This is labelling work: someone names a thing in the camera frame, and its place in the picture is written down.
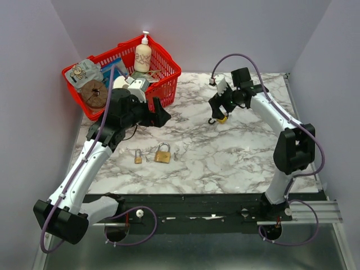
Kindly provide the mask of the yellow padlock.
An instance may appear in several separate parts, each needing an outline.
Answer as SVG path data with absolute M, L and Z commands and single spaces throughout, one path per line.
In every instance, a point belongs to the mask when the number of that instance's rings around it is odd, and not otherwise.
M 208 124 L 213 125 L 215 123 L 224 124 L 227 121 L 227 117 L 225 116 L 223 119 L 217 119 L 217 118 L 209 118 Z

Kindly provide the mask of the large brass padlock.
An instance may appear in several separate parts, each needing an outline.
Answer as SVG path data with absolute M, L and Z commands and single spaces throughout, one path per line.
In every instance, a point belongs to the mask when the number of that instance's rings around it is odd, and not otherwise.
M 167 142 L 160 143 L 155 153 L 154 162 L 169 164 L 170 157 L 170 144 Z

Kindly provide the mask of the small brass padlock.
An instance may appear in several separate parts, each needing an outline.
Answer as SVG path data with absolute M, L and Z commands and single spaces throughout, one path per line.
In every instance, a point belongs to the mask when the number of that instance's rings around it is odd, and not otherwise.
M 140 149 L 135 150 L 134 154 L 134 163 L 135 164 L 141 164 L 142 163 L 142 154 Z

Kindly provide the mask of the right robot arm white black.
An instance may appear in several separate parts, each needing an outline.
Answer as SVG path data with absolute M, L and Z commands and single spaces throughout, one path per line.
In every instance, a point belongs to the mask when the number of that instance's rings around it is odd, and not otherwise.
M 315 128 L 303 124 L 283 109 L 261 84 L 254 84 L 248 68 L 232 71 L 233 84 L 224 75 L 210 78 L 209 84 L 217 89 L 209 100 L 212 119 L 224 123 L 236 107 L 251 109 L 267 123 L 277 143 L 273 153 L 276 166 L 270 186 L 261 195 L 259 215 L 270 221 L 288 207 L 287 196 L 295 176 L 307 169 L 315 156 Z

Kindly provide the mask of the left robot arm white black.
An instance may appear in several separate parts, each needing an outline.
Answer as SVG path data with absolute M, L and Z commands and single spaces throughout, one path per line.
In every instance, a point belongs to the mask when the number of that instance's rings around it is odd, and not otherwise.
M 160 98 L 153 97 L 154 110 L 136 89 L 115 88 L 109 92 L 105 111 L 88 130 L 82 153 L 56 191 L 46 200 L 38 200 L 33 208 L 42 229 L 40 236 L 50 233 L 62 242 L 77 244 L 88 227 L 103 219 L 119 222 L 124 218 L 124 200 L 105 194 L 84 203 L 87 191 L 105 161 L 125 138 L 127 129 L 140 125 L 161 128 L 171 118 Z

